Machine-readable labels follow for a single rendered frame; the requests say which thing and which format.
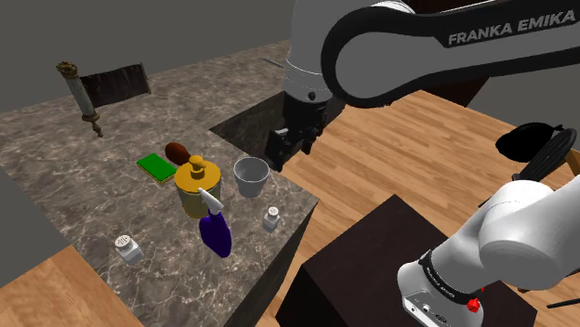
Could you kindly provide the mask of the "gold canister with lid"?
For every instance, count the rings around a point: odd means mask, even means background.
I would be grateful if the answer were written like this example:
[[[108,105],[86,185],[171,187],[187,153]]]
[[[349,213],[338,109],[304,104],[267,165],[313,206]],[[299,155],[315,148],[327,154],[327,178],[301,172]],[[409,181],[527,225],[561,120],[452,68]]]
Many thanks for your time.
[[[220,199],[221,171],[216,164],[205,160],[201,155],[192,155],[179,167],[174,181],[183,209],[190,217],[208,216],[208,206],[204,203],[199,188]]]

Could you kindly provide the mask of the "brown oval potato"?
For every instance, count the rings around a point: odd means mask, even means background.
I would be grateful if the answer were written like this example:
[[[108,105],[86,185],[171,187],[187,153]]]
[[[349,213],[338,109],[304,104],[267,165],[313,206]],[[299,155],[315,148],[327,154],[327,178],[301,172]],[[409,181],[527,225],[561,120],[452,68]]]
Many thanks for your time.
[[[186,164],[191,158],[187,149],[177,142],[169,142],[166,144],[165,156],[170,162],[178,166]]]

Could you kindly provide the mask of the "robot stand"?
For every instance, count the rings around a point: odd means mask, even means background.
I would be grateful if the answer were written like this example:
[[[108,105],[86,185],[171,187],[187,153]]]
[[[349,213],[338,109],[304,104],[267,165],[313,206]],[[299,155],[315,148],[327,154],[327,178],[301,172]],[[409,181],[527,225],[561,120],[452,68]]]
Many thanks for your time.
[[[403,308],[397,272],[445,239],[392,195],[302,264],[276,320],[280,327],[423,327]]]

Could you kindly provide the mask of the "ornate brass glass column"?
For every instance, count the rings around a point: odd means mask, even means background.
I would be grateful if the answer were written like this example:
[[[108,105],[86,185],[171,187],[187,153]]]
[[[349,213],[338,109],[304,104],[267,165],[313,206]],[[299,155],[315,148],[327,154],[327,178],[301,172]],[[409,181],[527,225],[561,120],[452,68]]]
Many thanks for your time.
[[[103,137],[101,127],[98,125],[99,114],[90,101],[88,94],[83,86],[82,80],[78,75],[77,67],[69,62],[62,61],[56,66],[57,71],[64,78],[68,85],[77,105],[82,113],[82,120],[91,123],[93,131],[98,137]]]

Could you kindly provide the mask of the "grey cup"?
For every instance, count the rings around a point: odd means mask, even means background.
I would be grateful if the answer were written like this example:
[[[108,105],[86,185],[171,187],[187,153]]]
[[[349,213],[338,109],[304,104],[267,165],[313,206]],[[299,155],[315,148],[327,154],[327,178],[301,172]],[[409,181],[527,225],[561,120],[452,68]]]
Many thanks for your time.
[[[239,193],[256,198],[270,176],[270,167],[258,157],[243,157],[234,164],[233,174]]]

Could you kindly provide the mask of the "glass salt shaker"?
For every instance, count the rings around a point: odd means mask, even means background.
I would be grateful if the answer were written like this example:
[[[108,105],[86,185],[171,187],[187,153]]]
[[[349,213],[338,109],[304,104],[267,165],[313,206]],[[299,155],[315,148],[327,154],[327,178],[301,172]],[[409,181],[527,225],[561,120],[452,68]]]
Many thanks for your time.
[[[139,245],[129,235],[119,236],[114,245],[116,252],[129,266],[136,264],[143,257]]]
[[[280,211],[277,207],[269,207],[263,218],[263,228],[268,232],[273,232],[280,221]]]

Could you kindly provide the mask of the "green sponge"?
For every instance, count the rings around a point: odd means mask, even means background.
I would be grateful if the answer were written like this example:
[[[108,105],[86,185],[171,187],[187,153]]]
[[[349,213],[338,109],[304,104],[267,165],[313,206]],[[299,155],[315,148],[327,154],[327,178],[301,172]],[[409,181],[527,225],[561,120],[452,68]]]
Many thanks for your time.
[[[156,153],[137,160],[136,165],[160,184],[164,184],[177,172],[172,164]]]

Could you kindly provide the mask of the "dark brown upright panel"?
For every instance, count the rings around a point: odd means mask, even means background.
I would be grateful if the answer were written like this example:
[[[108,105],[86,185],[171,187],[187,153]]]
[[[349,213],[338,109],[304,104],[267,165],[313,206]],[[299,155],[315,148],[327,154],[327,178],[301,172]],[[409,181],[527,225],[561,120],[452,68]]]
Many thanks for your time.
[[[142,63],[81,76],[80,80],[94,108],[151,93]]]

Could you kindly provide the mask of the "blue spray bottle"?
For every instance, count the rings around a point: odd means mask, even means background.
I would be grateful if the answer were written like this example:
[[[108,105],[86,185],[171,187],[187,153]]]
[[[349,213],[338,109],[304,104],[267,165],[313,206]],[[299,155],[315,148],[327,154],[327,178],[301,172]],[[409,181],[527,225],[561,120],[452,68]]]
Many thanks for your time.
[[[224,205],[203,188],[198,189],[203,203],[207,205],[207,214],[199,221],[200,236],[204,244],[219,257],[226,258],[231,254],[231,231],[221,213]]]

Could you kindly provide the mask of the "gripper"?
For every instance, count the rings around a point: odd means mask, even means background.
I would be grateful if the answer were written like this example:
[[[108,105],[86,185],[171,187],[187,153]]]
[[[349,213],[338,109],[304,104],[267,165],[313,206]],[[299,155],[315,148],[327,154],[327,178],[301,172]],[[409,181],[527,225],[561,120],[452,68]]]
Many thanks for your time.
[[[283,165],[295,154],[296,141],[303,140],[301,151],[309,155],[316,138],[322,134],[326,119],[326,102],[303,102],[283,93],[284,126],[271,130],[265,150],[272,169],[283,171]]]

